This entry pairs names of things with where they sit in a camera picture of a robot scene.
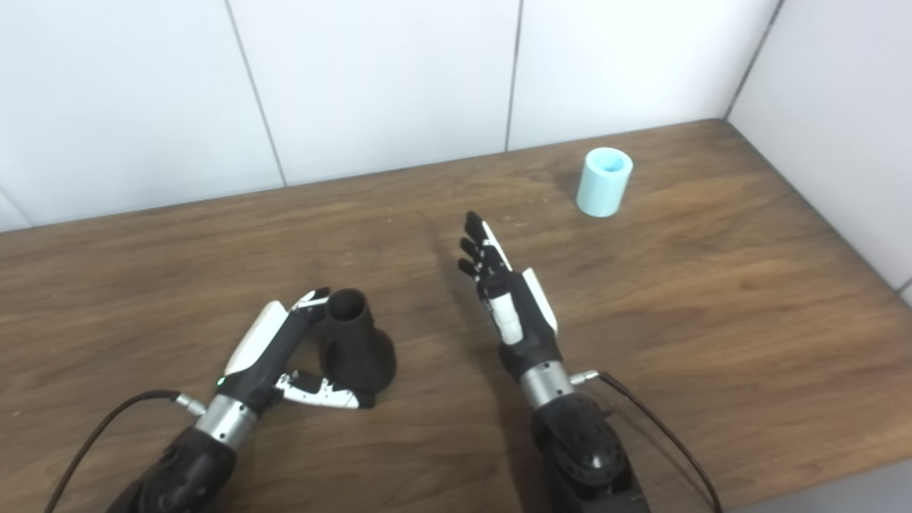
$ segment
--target white wall tile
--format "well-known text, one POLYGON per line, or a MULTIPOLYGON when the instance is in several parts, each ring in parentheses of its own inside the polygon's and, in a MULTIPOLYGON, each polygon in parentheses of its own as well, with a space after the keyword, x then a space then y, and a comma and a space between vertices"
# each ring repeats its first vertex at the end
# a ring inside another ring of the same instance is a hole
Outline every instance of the white wall tile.
POLYGON ((503 151, 518 0, 233 0, 289 183, 503 151))
POLYGON ((525 0, 510 149, 720 118, 776 0, 525 0))
POLYGON ((218 0, 0 3, 0 186, 38 224, 281 185, 218 0))
POLYGON ((895 287, 912 276, 912 4, 787 0, 731 122, 895 287))
POLYGON ((28 223, 28 220, 13 206, 6 194, 0 191, 0 232, 28 228, 29 226, 31 224, 28 223))

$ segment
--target prosthetic hand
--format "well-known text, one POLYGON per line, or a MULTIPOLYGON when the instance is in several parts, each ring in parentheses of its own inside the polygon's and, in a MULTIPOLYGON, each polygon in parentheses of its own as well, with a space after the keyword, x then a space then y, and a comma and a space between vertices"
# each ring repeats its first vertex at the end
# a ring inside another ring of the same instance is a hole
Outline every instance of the prosthetic hand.
POLYGON ((555 513, 648 513, 649 507, 615 431, 592 398, 575 384, 597 376, 568 376, 557 348, 557 320, 532 269, 513 271, 491 228, 466 215, 459 268, 476 284, 491 312, 503 366, 533 408, 534 441, 555 513))
POLYGON ((212 499, 234 470, 238 447, 266 410, 283 399, 371 408, 374 394, 389 385, 395 371, 391 342, 374 329, 359 291, 349 288, 329 296, 328 288, 313 290, 288 311, 272 301, 234 350, 209 406, 183 395, 177 399, 200 415, 196 424, 179 434, 108 512, 210 511, 212 499), (323 318, 335 337, 324 361, 329 378, 286 371, 305 332, 323 318))

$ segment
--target wood grain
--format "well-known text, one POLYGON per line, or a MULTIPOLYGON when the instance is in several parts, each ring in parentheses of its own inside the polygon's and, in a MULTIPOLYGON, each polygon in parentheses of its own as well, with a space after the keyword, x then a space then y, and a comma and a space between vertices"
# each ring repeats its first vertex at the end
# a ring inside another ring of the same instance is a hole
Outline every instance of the wood grain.
MULTIPOLYGON (((353 286, 396 381, 372 411, 275 408, 222 510, 546 511, 528 407, 455 266, 469 209, 535 268, 567 367, 636 390, 728 508, 912 456, 912 311, 730 125, 702 121, 1 234, 0 510, 38 510, 127 396, 208 400, 266 301, 353 286), (608 219, 572 199, 598 145, 637 164, 608 219)), ((586 387, 654 509, 707 511, 658 430, 586 387)), ((103 509, 190 421, 126 412, 59 511, 103 509)))

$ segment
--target light blue cup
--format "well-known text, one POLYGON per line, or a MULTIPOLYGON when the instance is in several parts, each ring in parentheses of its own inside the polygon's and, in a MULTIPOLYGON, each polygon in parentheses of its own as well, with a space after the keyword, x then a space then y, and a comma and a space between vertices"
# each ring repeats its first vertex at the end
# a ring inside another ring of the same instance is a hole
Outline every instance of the light blue cup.
POLYGON ((595 148, 589 152, 576 193, 579 209, 593 217, 613 215, 621 205, 631 171, 633 161, 620 150, 595 148))

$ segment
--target cable connector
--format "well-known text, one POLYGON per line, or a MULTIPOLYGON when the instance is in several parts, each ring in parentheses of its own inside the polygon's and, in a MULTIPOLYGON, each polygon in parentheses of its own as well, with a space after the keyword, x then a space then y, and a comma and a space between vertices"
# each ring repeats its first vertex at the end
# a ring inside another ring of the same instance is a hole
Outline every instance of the cable connector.
POLYGON ((174 402, 177 403, 178 405, 186 408, 187 411, 190 412, 190 414, 195 417, 199 417, 202 414, 206 413, 206 405, 203 403, 200 403, 196 399, 193 399, 191 396, 187 395, 186 393, 182 393, 181 395, 178 395, 177 399, 175 399, 174 402))
POLYGON ((570 376, 570 383, 574 386, 579 386, 589 380, 594 380, 597 377, 598 371, 583 371, 570 376))

